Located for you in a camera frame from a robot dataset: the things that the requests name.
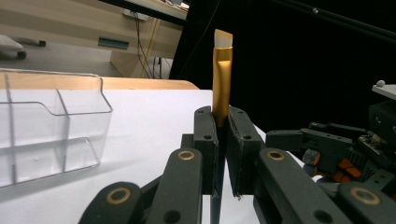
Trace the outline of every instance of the gold cylindrical object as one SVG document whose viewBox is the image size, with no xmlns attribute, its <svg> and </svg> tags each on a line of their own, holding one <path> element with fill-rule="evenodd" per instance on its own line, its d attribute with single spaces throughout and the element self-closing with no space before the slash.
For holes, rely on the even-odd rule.
<svg viewBox="0 0 396 224">
<path fill-rule="evenodd" d="M 229 113 L 232 64 L 233 47 L 214 48 L 212 114 L 218 127 L 223 127 Z"/>
</svg>

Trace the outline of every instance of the orange part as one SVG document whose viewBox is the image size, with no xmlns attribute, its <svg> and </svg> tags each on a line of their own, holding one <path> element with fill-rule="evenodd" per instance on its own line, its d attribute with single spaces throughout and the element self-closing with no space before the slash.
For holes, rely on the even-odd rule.
<svg viewBox="0 0 396 224">
<path fill-rule="evenodd" d="M 314 165 L 315 166 L 318 165 L 319 160 L 320 160 L 320 154 L 318 154 L 317 157 L 314 160 Z"/>
<path fill-rule="evenodd" d="M 342 169 L 344 169 L 345 171 L 347 171 L 350 175 L 352 175 L 353 177 L 357 178 L 359 176 L 361 176 L 361 171 L 356 168 L 352 162 L 350 162 L 350 160 L 347 159 L 343 159 L 341 160 L 341 162 L 338 164 L 338 166 Z"/>
<path fill-rule="evenodd" d="M 350 177 L 341 171 L 335 173 L 335 175 L 332 177 L 332 180 L 337 183 L 347 183 L 351 181 Z"/>
</svg>

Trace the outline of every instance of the plastic compartment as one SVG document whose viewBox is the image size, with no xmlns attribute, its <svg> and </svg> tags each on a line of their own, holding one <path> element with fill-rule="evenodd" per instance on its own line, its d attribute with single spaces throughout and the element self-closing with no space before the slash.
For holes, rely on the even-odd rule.
<svg viewBox="0 0 396 224">
<path fill-rule="evenodd" d="M 112 112 L 102 84 L 0 70 L 0 188 L 100 164 Z"/>
</svg>

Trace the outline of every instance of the black backdrop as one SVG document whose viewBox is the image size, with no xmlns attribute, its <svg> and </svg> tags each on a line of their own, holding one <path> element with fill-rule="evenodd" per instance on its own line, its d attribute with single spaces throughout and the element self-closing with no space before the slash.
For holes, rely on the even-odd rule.
<svg viewBox="0 0 396 224">
<path fill-rule="evenodd" d="M 368 106 L 388 100 L 372 86 L 396 84 L 394 43 L 272 1 L 195 0 L 188 20 L 170 78 L 211 90 L 214 29 L 232 33 L 231 105 L 265 132 L 311 121 L 368 128 Z"/>
</svg>

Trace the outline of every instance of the white surface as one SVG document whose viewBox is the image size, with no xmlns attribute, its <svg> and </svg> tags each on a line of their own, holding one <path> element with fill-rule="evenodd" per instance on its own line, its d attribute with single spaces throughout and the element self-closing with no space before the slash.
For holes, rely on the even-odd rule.
<svg viewBox="0 0 396 224">
<path fill-rule="evenodd" d="M 23 50 L 23 46 L 6 35 L 0 35 L 0 50 Z"/>
<path fill-rule="evenodd" d="M 396 85 L 385 85 L 383 87 L 373 86 L 373 91 L 396 100 Z"/>
<path fill-rule="evenodd" d="M 105 186 L 126 181 L 143 187 L 163 173 L 182 134 L 193 133 L 194 111 L 212 103 L 212 91 L 105 91 L 105 96 L 114 111 L 102 164 L 0 189 L 1 224 L 75 224 Z M 209 209 L 204 196 L 204 224 Z M 259 223 L 252 197 L 233 197 L 227 169 L 220 223 Z"/>
</svg>

